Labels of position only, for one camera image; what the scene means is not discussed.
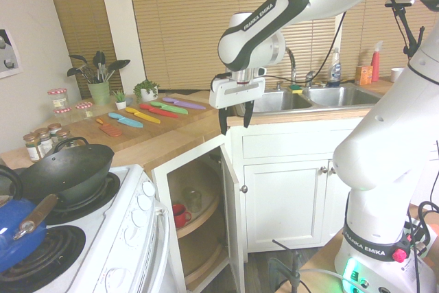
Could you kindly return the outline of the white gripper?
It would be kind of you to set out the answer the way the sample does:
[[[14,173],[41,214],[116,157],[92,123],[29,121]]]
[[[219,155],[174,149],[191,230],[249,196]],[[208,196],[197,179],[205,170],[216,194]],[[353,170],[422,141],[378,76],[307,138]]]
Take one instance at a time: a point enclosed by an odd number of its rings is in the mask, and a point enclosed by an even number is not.
[[[219,126],[221,133],[227,133],[227,117],[229,106],[244,104],[244,128],[250,125],[254,110],[254,100],[264,94],[265,78],[255,78],[247,84],[238,84],[229,78],[213,81],[213,87],[209,94],[209,104],[219,109]]]

